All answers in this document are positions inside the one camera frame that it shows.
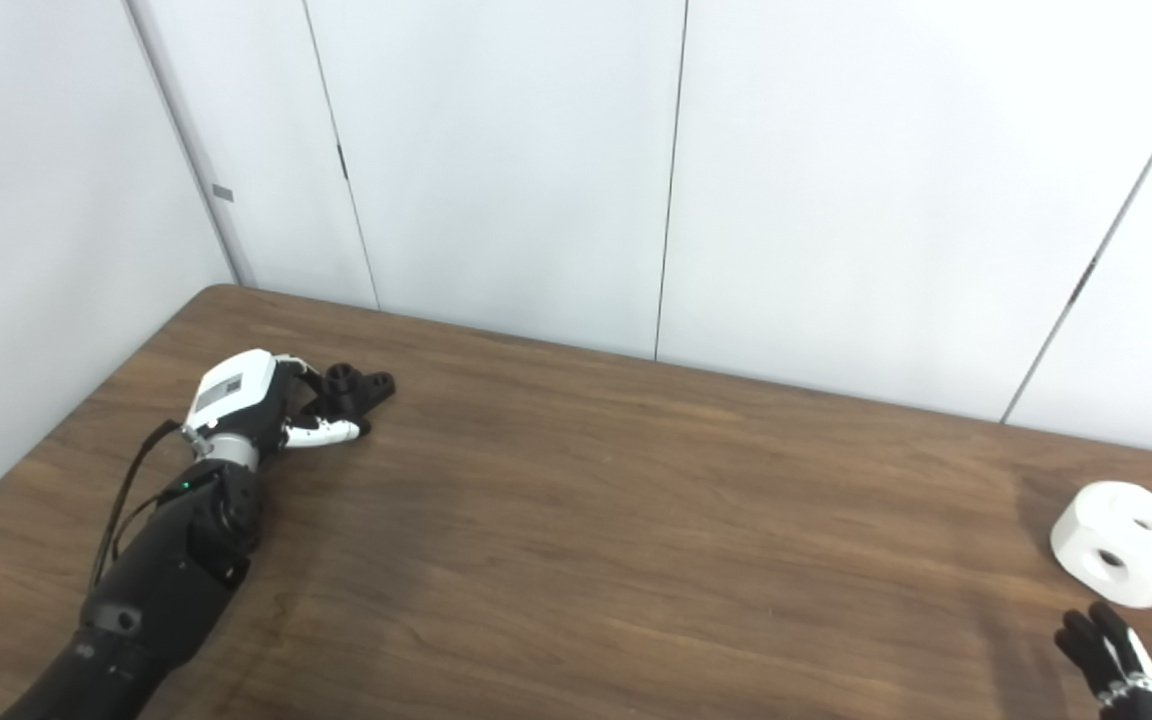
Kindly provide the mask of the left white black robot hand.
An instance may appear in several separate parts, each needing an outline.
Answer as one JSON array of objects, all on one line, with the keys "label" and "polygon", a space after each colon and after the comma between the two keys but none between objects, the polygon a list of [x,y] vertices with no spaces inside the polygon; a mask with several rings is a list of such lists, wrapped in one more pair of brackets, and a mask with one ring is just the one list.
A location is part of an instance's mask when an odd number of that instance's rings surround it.
[{"label": "left white black robot hand", "polygon": [[285,448],[343,445],[370,433],[372,402],[388,397],[348,364],[319,372],[264,348],[234,355],[202,378],[180,429],[198,460],[256,467]]}]

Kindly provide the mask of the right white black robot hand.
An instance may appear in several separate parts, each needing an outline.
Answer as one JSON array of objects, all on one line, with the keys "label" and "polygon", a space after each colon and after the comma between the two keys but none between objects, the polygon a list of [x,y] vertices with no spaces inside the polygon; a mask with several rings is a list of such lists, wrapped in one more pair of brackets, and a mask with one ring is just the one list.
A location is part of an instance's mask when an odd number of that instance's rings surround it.
[{"label": "right white black robot hand", "polygon": [[1108,602],[1066,611],[1053,643],[1083,675],[1100,719],[1152,719],[1152,657]]}]

